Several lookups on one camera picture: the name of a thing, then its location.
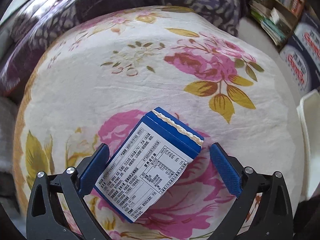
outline white fabric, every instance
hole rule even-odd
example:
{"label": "white fabric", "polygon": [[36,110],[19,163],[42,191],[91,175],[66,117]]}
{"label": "white fabric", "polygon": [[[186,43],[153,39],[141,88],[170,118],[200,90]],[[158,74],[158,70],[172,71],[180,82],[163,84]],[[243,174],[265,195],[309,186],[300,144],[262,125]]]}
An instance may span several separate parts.
{"label": "white fabric", "polygon": [[[200,158],[138,223],[123,222],[94,192],[86,198],[112,239],[129,233],[147,239],[141,234],[149,232],[188,239],[213,231],[233,200],[210,163],[214,142],[258,173],[281,171],[296,210],[304,147],[282,74],[263,52],[192,12],[140,8],[80,25],[46,52],[26,93],[15,156],[28,183],[39,168],[26,165],[33,156],[39,154],[40,167],[50,173],[51,155],[60,173],[100,142],[113,154],[142,114],[157,106],[205,135]],[[32,152],[35,145],[42,151]],[[15,179],[28,198],[28,183]]]}

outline floral blanket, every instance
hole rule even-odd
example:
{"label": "floral blanket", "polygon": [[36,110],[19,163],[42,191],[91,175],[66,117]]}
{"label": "floral blanket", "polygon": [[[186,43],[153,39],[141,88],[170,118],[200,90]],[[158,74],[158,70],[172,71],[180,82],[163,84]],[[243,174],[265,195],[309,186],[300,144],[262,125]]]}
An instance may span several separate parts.
{"label": "floral blanket", "polygon": [[[111,155],[146,112],[160,106],[204,136],[199,156],[135,223],[97,192],[85,200],[112,239],[206,239],[234,197],[209,157],[219,142],[257,172],[281,171],[295,211],[303,138],[295,104],[275,62],[193,10],[118,11],[58,38],[25,91],[14,138],[14,175],[26,211],[36,174],[61,173],[101,143]],[[248,228],[260,196],[243,230]],[[74,231],[79,232],[61,199]]]}
{"label": "floral blanket", "polygon": [[8,96],[21,81],[28,79],[42,54],[66,31],[101,15],[151,5],[191,8],[235,36],[240,19],[248,11],[245,0],[63,0],[15,47],[0,71],[0,96]]}

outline bookshelf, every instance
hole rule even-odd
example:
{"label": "bookshelf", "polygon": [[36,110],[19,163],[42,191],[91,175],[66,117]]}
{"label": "bookshelf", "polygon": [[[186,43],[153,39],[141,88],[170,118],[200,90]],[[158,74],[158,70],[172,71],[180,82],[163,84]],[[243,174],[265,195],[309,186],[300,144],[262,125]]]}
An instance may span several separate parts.
{"label": "bookshelf", "polygon": [[288,10],[290,13],[292,13],[291,10],[289,8],[287,8],[283,3],[280,3],[278,0],[273,0],[273,1],[277,2],[279,5],[283,6],[286,10]]}
{"label": "bookshelf", "polygon": [[[305,0],[253,0],[251,3],[251,16],[256,20],[265,32],[272,38],[278,51],[281,51],[288,38],[294,33],[299,23]],[[274,11],[288,28],[284,31],[279,22],[274,21]]]}

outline white label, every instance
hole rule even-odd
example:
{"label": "white label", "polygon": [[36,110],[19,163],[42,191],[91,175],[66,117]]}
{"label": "white label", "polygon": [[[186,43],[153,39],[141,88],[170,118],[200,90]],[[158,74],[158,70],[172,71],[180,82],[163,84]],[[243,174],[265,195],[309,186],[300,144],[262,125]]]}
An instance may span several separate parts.
{"label": "white label", "polygon": [[142,122],[101,174],[96,187],[135,222],[177,181],[191,161]]}

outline blue box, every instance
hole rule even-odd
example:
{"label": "blue box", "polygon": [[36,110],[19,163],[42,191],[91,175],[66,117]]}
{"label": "blue box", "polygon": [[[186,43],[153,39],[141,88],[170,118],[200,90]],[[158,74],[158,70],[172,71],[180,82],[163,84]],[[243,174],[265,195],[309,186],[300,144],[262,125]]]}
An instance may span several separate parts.
{"label": "blue box", "polygon": [[157,107],[146,113],[108,161],[97,192],[135,222],[200,153],[204,138]]}

